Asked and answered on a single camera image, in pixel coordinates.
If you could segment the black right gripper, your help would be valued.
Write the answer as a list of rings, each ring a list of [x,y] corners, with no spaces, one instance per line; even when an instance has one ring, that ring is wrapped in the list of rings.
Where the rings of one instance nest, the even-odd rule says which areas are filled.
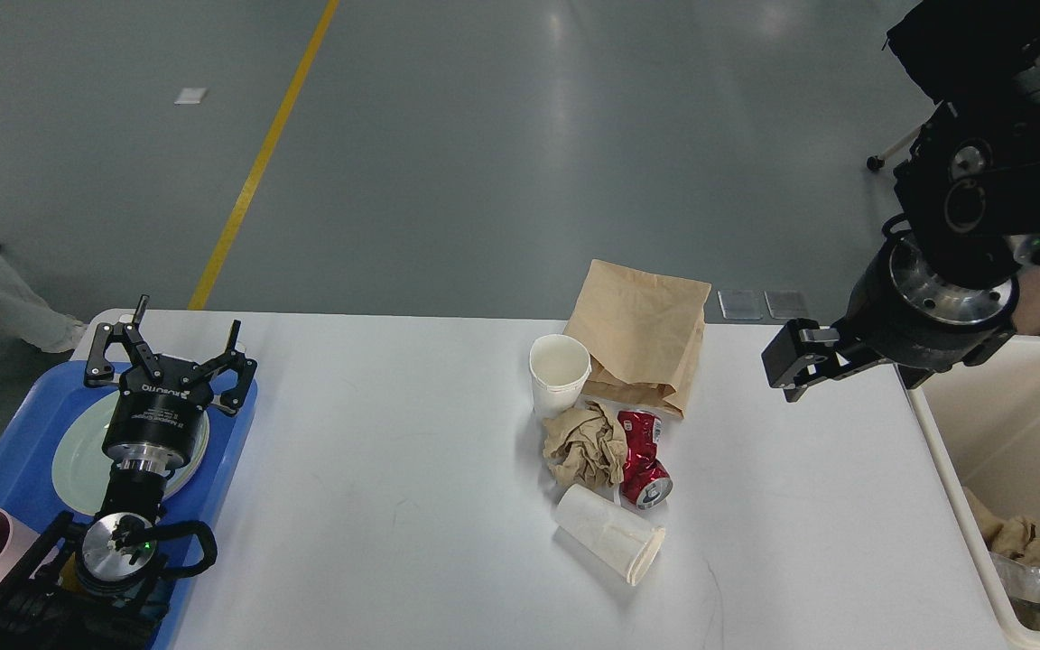
[[[809,387],[895,363],[901,385],[916,390],[954,365],[982,365],[1014,336],[1015,279],[985,289],[961,287],[930,267],[912,234],[879,248],[850,294],[846,316],[829,328],[788,320],[768,342],[768,385],[797,402]]]

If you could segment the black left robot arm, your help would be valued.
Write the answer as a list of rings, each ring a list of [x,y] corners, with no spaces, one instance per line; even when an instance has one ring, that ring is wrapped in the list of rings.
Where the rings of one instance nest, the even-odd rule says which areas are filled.
[[[218,558],[210,524],[244,447],[257,363],[239,320],[207,361],[152,350],[147,302],[97,324],[86,361],[43,376],[1,441],[0,506],[40,534],[0,579],[0,649],[150,649]],[[110,406],[90,452],[107,478],[90,506],[71,506],[52,490],[55,451],[96,404]]]

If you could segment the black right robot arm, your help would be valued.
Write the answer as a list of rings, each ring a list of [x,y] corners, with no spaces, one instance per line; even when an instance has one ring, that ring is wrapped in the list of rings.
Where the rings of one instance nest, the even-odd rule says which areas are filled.
[[[909,388],[982,365],[1015,334],[1017,276],[1040,265],[1040,34],[950,85],[895,168],[896,217],[841,320],[789,320],[762,353],[796,402],[822,380],[898,366]]]

